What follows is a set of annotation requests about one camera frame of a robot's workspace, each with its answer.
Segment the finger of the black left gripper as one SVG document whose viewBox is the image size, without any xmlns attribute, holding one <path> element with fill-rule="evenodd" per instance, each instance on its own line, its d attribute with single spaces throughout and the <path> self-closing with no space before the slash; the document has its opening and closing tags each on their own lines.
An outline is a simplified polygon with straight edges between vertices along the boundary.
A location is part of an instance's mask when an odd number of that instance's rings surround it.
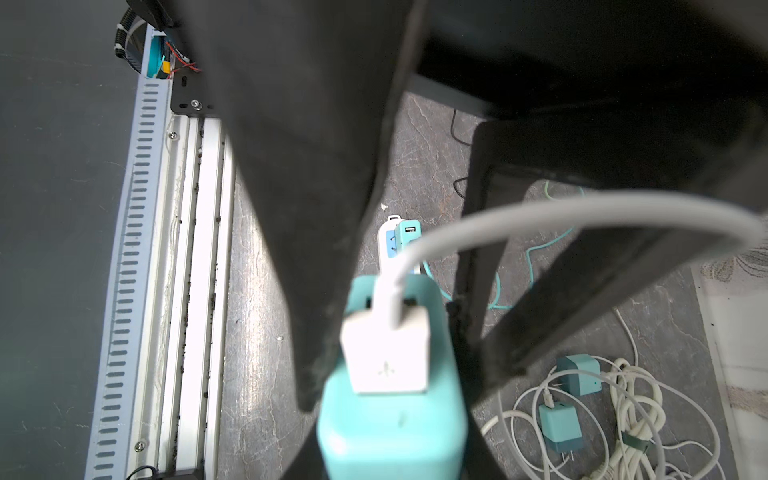
<svg viewBox="0 0 768 480">
<path fill-rule="evenodd" d="M 518 203 L 540 179 L 701 194 L 760 213 L 767 207 L 767 123 L 487 121 L 474 131 L 464 213 Z M 557 343 L 713 242 L 653 228 L 580 232 L 488 334 L 483 308 L 505 246 L 463 251 L 451 320 L 466 402 L 497 392 Z"/>
<path fill-rule="evenodd" d="M 362 238 L 383 195 L 425 1 L 179 1 L 289 310 L 297 406 L 339 350 Z"/>
</svg>

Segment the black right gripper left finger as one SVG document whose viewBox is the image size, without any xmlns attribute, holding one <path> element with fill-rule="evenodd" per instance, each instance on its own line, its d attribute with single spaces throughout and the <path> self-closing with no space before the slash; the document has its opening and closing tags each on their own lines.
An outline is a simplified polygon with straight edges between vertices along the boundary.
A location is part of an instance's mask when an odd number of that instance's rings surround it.
<svg viewBox="0 0 768 480">
<path fill-rule="evenodd" d="M 321 480 L 327 478 L 324 460 L 317 438 L 315 421 L 296 456 L 296 478 L 301 480 Z"/>
</svg>

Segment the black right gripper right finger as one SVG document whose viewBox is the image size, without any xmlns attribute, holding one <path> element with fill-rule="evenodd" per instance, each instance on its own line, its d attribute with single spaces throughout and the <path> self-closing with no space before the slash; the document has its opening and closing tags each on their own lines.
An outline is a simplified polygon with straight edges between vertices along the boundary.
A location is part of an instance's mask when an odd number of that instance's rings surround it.
<svg viewBox="0 0 768 480">
<path fill-rule="evenodd" d="M 473 418 L 468 414 L 468 435 L 464 453 L 464 478 L 472 480 L 507 480 Z"/>
</svg>

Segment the white blue power strip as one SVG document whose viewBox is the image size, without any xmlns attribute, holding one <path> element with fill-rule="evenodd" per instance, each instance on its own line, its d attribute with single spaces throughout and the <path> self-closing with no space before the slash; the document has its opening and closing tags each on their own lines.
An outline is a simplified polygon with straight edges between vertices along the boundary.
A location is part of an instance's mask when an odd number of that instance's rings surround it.
<svg viewBox="0 0 768 480">
<path fill-rule="evenodd" d="M 385 272 L 390 267 L 393 259 L 398 254 L 396 230 L 401 221 L 401 216 L 390 215 L 377 231 L 376 240 L 380 273 Z"/>
</svg>

